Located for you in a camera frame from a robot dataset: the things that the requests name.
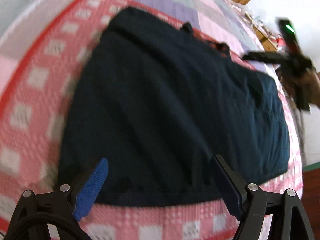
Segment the checkered mat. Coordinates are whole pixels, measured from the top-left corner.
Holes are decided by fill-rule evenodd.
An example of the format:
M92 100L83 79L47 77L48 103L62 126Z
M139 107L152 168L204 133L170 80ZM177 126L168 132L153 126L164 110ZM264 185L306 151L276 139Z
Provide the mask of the checkered mat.
M38 37L21 60L0 101L0 230L8 221L25 189L51 191L56 176L59 145L68 106L82 66L110 19L126 6L137 7L176 28L178 21L132 0L75 0ZM204 39L209 36L195 30ZM233 61L242 62L234 52ZM301 195L301 159L292 137L294 125L281 88L290 134L289 170L262 188L283 192L293 188ZM188 206L126 208L94 205L81 220L92 239L228 239L238 223L221 200ZM262 239L270 226L265 219ZM53 237L57 232L50 227Z

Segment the silver bolt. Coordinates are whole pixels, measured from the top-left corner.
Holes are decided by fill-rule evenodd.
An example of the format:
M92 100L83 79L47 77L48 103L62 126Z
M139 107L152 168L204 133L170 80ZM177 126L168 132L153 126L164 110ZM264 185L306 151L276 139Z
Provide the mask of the silver bolt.
M26 190L22 195L23 197L30 197L32 194L31 190Z
M66 192L70 189L70 186L68 184L63 184L60 186L60 191Z
M258 190L258 186L255 185L254 183L250 183L250 184L248 185L248 189L249 189L249 190L252 190L252 191L257 191L257 190Z
M291 197L294 197L296 195L296 192L293 189L289 188L287 190L287 194Z

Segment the human hand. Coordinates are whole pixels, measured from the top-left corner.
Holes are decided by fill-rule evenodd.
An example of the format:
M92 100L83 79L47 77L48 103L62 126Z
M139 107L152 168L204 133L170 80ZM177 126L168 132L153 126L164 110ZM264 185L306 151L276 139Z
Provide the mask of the human hand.
M297 85L304 89L306 93L308 93L308 99L310 104L314 104L320 108L320 73L316 73L312 70L307 70L306 73L303 74L302 77L297 79L287 80L285 78L281 78L281 83L287 93L294 97L295 90L294 85Z

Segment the folded garment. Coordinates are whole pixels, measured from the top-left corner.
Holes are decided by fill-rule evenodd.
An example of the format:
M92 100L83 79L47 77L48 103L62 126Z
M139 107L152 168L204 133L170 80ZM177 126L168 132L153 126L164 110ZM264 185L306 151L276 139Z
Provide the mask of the folded garment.
M214 154L247 182L286 172L289 134L274 80L213 47L144 11L121 11L77 85L58 184L102 155L109 174L97 202L169 206L220 198Z

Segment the green light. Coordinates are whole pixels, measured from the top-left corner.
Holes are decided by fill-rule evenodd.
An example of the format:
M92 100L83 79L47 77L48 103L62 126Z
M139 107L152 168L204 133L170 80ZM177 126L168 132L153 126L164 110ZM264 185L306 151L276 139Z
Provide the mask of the green light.
M287 27L290 31L292 31L293 33L296 33L296 32L294 31L294 29L292 29L289 25L286 25L286 27Z

